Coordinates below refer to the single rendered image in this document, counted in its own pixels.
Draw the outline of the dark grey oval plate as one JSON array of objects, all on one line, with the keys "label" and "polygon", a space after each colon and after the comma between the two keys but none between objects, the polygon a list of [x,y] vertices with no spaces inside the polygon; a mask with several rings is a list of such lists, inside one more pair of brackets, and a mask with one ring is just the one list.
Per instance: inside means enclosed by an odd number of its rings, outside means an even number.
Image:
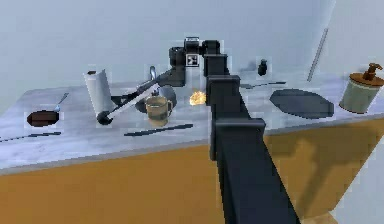
[{"label": "dark grey oval plate", "polygon": [[301,89],[275,90],[269,100],[281,112],[304,119],[321,119],[334,115],[334,104],[314,92]]}]

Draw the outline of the grey soap dispenser brown pump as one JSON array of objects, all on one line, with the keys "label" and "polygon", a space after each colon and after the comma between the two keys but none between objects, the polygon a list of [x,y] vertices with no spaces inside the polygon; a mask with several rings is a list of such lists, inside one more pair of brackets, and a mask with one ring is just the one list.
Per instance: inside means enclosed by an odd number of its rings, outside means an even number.
[{"label": "grey soap dispenser brown pump", "polygon": [[382,69],[380,64],[370,63],[363,73],[351,73],[339,106],[351,113],[366,113],[373,99],[384,86],[384,79],[376,76],[376,71]]}]

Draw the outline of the black table knife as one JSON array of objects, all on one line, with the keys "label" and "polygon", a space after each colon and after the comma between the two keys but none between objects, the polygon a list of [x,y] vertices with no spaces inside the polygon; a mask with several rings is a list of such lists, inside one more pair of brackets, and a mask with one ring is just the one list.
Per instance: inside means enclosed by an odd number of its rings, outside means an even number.
[{"label": "black table knife", "polygon": [[168,130],[188,129],[188,128],[192,128],[193,126],[194,126],[193,124],[181,124],[181,125],[170,126],[170,127],[125,133],[124,136],[130,136],[130,137],[145,136],[145,135],[151,135],[154,133],[168,131]]},{"label": "black table knife", "polygon": [[34,134],[29,134],[25,136],[18,136],[18,137],[12,137],[8,139],[2,139],[0,140],[0,143],[2,142],[7,142],[7,141],[13,141],[13,140],[18,140],[18,139],[23,139],[23,138],[36,138],[36,137],[46,137],[46,136],[59,136],[61,135],[61,132],[47,132],[47,133],[34,133]]}]

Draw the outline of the grey thin wall rod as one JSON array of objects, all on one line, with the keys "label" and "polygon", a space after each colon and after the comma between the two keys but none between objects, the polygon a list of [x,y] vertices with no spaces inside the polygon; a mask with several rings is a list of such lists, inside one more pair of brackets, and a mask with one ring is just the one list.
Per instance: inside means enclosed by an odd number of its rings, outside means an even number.
[{"label": "grey thin wall rod", "polygon": [[320,42],[319,42],[319,44],[318,44],[318,47],[317,47],[317,50],[316,50],[314,59],[313,59],[313,61],[312,61],[312,64],[311,64],[311,67],[310,67],[310,70],[309,70],[309,73],[308,73],[308,77],[307,77],[307,81],[308,81],[308,82],[311,82],[312,77],[313,77],[313,75],[314,75],[314,73],[315,73],[316,66],[317,66],[317,64],[318,64],[318,61],[319,61],[320,56],[321,56],[321,53],[322,53],[322,49],[323,49],[324,44],[325,44],[325,42],[326,42],[326,38],[327,38],[327,34],[328,34],[328,30],[329,30],[328,27],[324,28],[324,30],[323,30],[323,33],[322,33]]}]

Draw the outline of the yellow orange food lump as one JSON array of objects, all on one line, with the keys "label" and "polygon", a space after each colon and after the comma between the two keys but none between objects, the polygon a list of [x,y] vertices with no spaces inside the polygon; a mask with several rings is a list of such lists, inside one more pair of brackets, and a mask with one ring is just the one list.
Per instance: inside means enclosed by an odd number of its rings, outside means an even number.
[{"label": "yellow orange food lump", "polygon": [[194,91],[189,98],[189,104],[192,106],[203,105],[206,103],[206,94],[202,91]]}]

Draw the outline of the orange cabinet marble worktop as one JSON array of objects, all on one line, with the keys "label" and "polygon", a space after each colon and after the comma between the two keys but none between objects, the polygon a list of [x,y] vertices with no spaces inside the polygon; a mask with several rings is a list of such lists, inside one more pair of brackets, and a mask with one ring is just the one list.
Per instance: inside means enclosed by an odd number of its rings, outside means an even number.
[{"label": "orange cabinet marble worktop", "polygon": [[[266,145],[298,215],[329,214],[384,137],[384,89],[365,114],[337,109],[332,117],[309,120],[278,110],[271,94],[298,88],[338,102],[344,77],[308,82],[245,73],[241,79],[286,82],[243,89],[244,101],[266,121]],[[56,124],[28,124],[30,113],[53,111],[64,93]],[[194,126],[124,136],[148,130],[144,114],[129,110],[103,127],[82,86],[25,92],[0,116],[0,140],[62,134],[0,143],[0,224],[224,224],[217,168],[209,158],[209,109],[180,94],[169,127],[181,124]]]}]

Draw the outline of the dark brown bowl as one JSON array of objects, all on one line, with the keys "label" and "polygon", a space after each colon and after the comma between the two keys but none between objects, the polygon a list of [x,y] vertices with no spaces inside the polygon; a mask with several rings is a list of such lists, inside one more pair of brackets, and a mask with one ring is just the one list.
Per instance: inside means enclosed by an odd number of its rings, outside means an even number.
[{"label": "dark brown bowl", "polygon": [[27,117],[27,122],[33,127],[45,127],[56,124],[59,118],[58,112],[40,110],[30,113]]}]

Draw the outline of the white paper towel roll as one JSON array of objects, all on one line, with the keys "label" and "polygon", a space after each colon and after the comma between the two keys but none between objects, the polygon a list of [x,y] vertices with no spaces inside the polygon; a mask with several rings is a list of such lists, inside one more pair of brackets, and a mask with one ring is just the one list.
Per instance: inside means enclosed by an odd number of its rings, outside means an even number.
[{"label": "white paper towel roll", "polygon": [[95,116],[106,115],[115,105],[111,99],[111,92],[105,70],[89,70],[84,74],[85,84],[95,112]]}]

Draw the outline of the silver spoon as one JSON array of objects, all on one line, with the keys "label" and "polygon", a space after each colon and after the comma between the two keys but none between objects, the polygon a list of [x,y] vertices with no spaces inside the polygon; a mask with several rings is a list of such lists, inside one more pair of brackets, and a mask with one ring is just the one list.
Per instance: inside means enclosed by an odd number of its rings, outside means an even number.
[{"label": "silver spoon", "polygon": [[60,99],[60,101],[57,103],[57,105],[55,106],[54,108],[54,112],[59,112],[61,107],[60,107],[60,104],[67,98],[67,96],[69,95],[69,93],[64,93],[62,98]]}]

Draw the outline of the dark thin fork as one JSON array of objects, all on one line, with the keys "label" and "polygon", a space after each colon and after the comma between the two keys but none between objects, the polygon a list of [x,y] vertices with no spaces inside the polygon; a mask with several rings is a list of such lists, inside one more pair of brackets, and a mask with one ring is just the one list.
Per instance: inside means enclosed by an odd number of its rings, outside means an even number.
[{"label": "dark thin fork", "polygon": [[267,85],[284,85],[286,84],[286,82],[284,81],[278,81],[278,82],[269,82],[269,83],[263,83],[263,84],[255,84],[255,85],[252,85],[252,84],[246,84],[246,83],[241,83],[240,84],[240,88],[244,88],[244,89],[253,89],[255,87],[259,87],[259,86],[267,86]]}]

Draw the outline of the tan coffee mug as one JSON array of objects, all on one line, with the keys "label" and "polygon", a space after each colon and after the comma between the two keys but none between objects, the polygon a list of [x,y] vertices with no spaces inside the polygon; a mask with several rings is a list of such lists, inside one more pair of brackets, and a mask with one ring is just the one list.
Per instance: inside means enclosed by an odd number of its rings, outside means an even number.
[{"label": "tan coffee mug", "polygon": [[152,126],[162,127],[168,123],[173,110],[173,102],[163,96],[151,96],[146,99],[148,121]]}]

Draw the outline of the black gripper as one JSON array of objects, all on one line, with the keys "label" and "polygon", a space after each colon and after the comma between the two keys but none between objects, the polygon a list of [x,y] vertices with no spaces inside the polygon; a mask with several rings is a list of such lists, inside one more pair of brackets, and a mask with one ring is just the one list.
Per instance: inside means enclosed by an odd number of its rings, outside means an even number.
[{"label": "black gripper", "polygon": [[171,47],[169,49],[169,64],[171,68],[162,73],[158,80],[152,79],[145,81],[139,84],[133,92],[120,96],[112,96],[112,102],[118,107],[111,112],[103,111],[99,113],[97,116],[98,123],[101,125],[109,125],[115,116],[150,96],[159,88],[159,85],[183,87],[186,84],[186,54],[183,47]]}]

